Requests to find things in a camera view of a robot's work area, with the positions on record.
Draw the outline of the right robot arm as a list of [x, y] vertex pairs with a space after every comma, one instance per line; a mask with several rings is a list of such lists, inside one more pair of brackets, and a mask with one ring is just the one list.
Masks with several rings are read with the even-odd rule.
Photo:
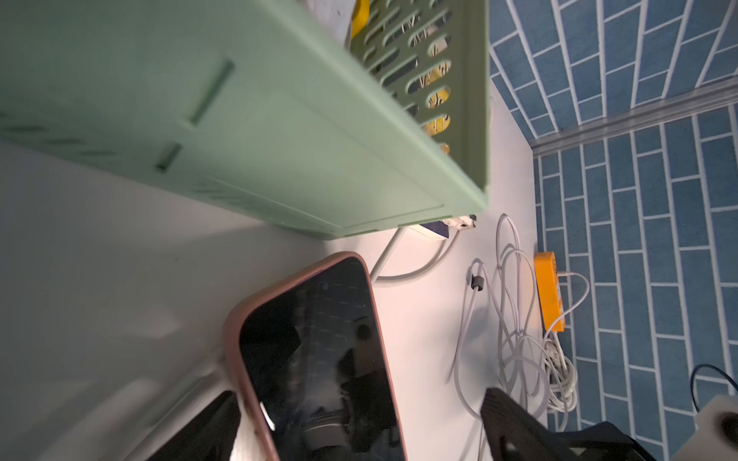
[[602, 422], [580, 431], [557, 433], [578, 460], [655, 461], [638, 442], [610, 422]]

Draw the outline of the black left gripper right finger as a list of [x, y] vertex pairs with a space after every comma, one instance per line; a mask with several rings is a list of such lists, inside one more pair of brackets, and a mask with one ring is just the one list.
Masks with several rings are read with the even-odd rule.
[[493, 460], [580, 460], [572, 449], [544, 428], [499, 388], [488, 388], [480, 408]]

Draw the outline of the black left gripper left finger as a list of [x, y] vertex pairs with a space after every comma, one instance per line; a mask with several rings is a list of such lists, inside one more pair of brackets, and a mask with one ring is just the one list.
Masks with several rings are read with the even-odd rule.
[[149, 460], [229, 461], [240, 421], [236, 394], [223, 392]]

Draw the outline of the phone with pink case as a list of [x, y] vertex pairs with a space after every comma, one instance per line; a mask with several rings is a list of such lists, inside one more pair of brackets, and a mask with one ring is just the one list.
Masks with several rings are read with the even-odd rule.
[[266, 459], [406, 458], [360, 255], [330, 255], [241, 301], [223, 347]]

